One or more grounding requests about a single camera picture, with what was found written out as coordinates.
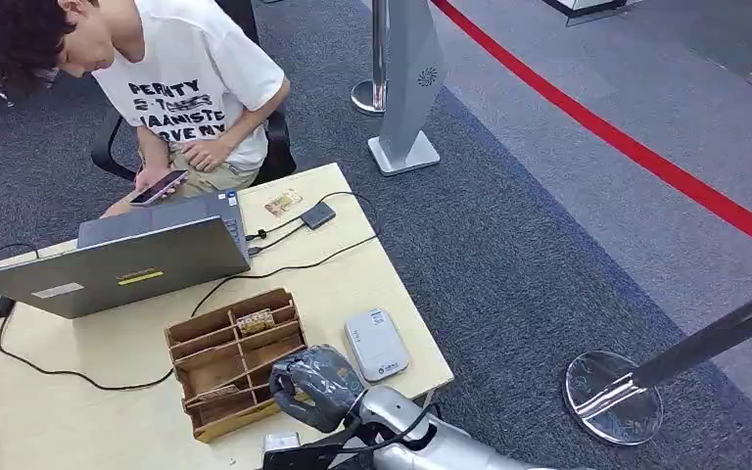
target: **gray laptop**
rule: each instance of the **gray laptop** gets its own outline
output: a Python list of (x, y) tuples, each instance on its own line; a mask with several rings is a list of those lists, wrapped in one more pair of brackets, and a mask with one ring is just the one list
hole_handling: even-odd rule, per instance
[(234, 191), (91, 220), (76, 250), (0, 268), (0, 294), (66, 318), (249, 270)]

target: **portable power bank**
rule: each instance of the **portable power bank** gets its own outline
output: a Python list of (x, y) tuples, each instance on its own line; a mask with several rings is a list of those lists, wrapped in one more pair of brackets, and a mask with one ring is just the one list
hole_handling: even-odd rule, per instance
[(378, 382), (402, 372), (408, 365), (407, 349), (391, 316), (374, 308), (345, 322), (361, 375), (368, 382)]

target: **wooden divider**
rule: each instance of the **wooden divider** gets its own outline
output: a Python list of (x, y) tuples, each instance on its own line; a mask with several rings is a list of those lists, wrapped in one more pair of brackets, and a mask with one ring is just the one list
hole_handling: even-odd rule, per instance
[[(259, 311), (275, 326), (243, 338), (237, 320)], [(306, 348), (298, 309), (283, 289), (172, 325), (165, 339), (183, 409), (203, 442), (277, 411), (268, 386), (272, 365)]]

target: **red rope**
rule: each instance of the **red rope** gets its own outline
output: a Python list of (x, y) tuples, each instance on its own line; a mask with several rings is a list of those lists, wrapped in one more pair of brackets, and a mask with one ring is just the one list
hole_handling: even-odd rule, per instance
[(604, 142), (643, 166), (708, 211), (752, 238), (752, 212), (740, 206), (710, 185), (656, 154), (618, 127), (607, 122), (581, 103), (549, 83), (529, 66), (506, 51), (476, 24), (460, 13), (448, 0), (431, 0), (454, 24), (477, 42), (504, 67), (517, 75), (543, 98), (563, 110), (572, 119)]

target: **light wooden desk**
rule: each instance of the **light wooden desk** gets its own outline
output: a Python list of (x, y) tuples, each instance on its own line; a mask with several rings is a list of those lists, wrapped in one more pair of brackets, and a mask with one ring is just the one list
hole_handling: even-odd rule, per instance
[[(242, 191), (240, 204), (248, 232), (281, 221), (263, 205), (288, 188), (304, 200), (285, 217), (306, 210), (327, 193), (350, 191), (335, 164)], [(263, 252), (253, 260), (251, 273), (314, 262), (373, 234), (354, 197), (333, 196), (327, 203), (336, 211), (336, 218), (315, 232), (302, 229)], [(42, 256), (74, 246), (75, 242), (66, 242), (42, 250)], [(30, 255), (10, 262), (28, 258)], [(5, 347), (42, 367), (78, 370), (104, 385), (151, 381), (169, 369), (164, 328), (188, 317), (212, 286), (195, 286), (77, 320), (17, 305), (5, 334)], [(375, 306), (388, 311), (411, 362), (407, 370), (386, 383), (405, 395), (424, 396), (453, 380), (378, 240), (316, 268), (284, 271), (262, 280), (231, 281), (201, 311), (276, 287), (293, 294), (309, 344), (327, 343), (348, 357), (353, 356), (344, 340), (344, 320)], [(211, 445), (201, 444), (192, 438), (181, 397), (173, 377), (149, 390), (102, 392), (74, 377), (41, 375), (0, 353), (0, 470), (248, 470), (260, 467), (266, 434), (298, 431), (303, 443), (322, 437), (278, 413)]]

